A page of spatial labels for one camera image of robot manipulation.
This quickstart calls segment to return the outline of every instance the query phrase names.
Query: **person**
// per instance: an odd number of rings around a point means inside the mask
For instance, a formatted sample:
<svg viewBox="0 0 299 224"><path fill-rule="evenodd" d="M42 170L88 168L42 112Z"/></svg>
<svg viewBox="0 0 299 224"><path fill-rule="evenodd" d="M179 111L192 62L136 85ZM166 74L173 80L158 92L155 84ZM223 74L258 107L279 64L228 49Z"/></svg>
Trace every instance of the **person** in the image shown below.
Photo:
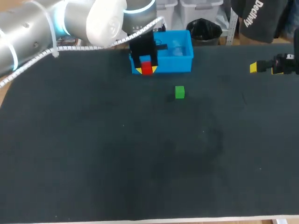
<svg viewBox="0 0 299 224"><path fill-rule="evenodd" d="M282 36L293 42L294 31L299 28L299 0L294 0Z"/></svg>
<svg viewBox="0 0 299 224"><path fill-rule="evenodd" d="M231 0L239 16L240 43L272 43L287 0Z"/></svg>

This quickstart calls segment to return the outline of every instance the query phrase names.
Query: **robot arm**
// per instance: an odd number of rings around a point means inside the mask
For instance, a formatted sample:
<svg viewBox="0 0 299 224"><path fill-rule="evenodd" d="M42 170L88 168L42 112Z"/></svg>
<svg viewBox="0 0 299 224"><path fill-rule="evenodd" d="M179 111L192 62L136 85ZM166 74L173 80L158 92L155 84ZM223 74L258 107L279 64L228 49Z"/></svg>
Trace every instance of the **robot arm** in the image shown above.
<svg viewBox="0 0 299 224"><path fill-rule="evenodd" d="M156 17L155 0L29 0L0 13L0 76L54 46L53 39L72 35L105 47L122 29L133 34Z"/></svg>

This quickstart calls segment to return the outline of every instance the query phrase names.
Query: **white cable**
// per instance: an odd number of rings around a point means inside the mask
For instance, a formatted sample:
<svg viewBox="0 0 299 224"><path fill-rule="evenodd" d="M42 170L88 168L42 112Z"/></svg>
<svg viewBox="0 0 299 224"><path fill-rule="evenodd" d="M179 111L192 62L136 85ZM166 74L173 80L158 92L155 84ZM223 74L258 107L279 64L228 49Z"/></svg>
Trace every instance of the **white cable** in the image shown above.
<svg viewBox="0 0 299 224"><path fill-rule="evenodd" d="M164 17L160 16L158 18L156 18L153 22L150 22L148 25L146 25L144 28L138 30L136 33L123 38L121 40L118 40L116 42L114 42L113 44L111 44L109 47L113 47L125 42L128 42L130 40L133 40L134 38L140 36L141 34L145 33L146 31L148 31L149 29L151 29L153 26L155 26L158 22L162 21L163 24L165 24L165 19ZM68 51L68 50L100 50L100 49L104 49L103 47L97 47L97 46L61 46L58 47L57 50L58 51ZM47 49L45 51L43 51L42 53L38 54L37 56L35 56L34 58L32 58L30 61L28 61L26 64L24 64L22 67L20 67L19 69L17 69L15 72L13 72L11 75L7 76L6 78L4 78L1 82L0 82L0 89L2 89L7 83L13 81L15 78L17 78L20 74L22 74L24 71L26 71L28 68L30 68L32 65L34 65L35 63L37 63L39 60L43 59L44 57L46 57L47 55L53 53L54 49Z"/></svg>
<svg viewBox="0 0 299 224"><path fill-rule="evenodd" d="M58 57L59 56L59 52L58 52L58 49L57 49L56 32L55 32L55 29L54 29L54 25L53 25L52 19L51 19L50 15L49 15L47 9L44 6L42 6L39 2L34 1L34 0L26 1L25 3L33 3L33 4L35 4L37 7L39 7L43 11L44 15L47 18L47 21L48 21L48 24L49 24L49 27L50 27L50 31L51 31L52 42L53 42L53 52L52 52L52 55L54 57Z"/></svg>

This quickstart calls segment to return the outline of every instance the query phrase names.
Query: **plastic storage bin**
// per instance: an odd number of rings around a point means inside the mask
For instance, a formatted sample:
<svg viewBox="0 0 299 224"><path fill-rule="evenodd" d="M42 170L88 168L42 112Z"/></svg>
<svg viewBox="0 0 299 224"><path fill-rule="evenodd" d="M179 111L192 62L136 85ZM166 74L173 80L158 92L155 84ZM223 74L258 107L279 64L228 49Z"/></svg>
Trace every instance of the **plastic storage bin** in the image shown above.
<svg viewBox="0 0 299 224"><path fill-rule="evenodd" d="M154 38L158 44L167 44L168 49L158 50L157 73L190 72L193 60L193 47L191 36L188 30L173 30L154 33ZM135 69L133 59L131 61L132 73L140 75ZM150 56L141 56L140 61L150 61Z"/></svg>
<svg viewBox="0 0 299 224"><path fill-rule="evenodd" d="M174 7L178 4L178 0L156 0L157 16L164 16L167 25L167 30L172 30Z"/></svg>
<svg viewBox="0 0 299 224"><path fill-rule="evenodd" d="M180 0L180 13L184 28L197 19L216 21L217 13L223 0Z"/></svg>

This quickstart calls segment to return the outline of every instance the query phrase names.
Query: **black object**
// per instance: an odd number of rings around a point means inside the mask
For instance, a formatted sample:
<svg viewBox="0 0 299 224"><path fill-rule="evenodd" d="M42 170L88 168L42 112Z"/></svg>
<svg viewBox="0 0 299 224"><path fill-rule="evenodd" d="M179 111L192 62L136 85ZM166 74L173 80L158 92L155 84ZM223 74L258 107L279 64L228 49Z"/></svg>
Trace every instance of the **black object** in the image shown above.
<svg viewBox="0 0 299 224"><path fill-rule="evenodd" d="M131 40L129 48L135 68L141 68L140 56L146 55L150 56L151 66L158 66L158 50L152 30Z"/></svg>
<svg viewBox="0 0 299 224"><path fill-rule="evenodd" d="M265 72L271 68L273 74L291 74L296 72L299 75L299 28L294 32L294 55L278 54L272 60L260 60L256 62L257 72Z"/></svg>
<svg viewBox="0 0 299 224"><path fill-rule="evenodd" d="M206 19L194 20L187 25L186 29L190 31L195 46L218 45L222 34L220 26Z"/></svg>
<svg viewBox="0 0 299 224"><path fill-rule="evenodd" d="M124 51L44 58L0 109L0 223L297 215L298 77L248 69L288 51L194 48L151 79Z"/></svg>

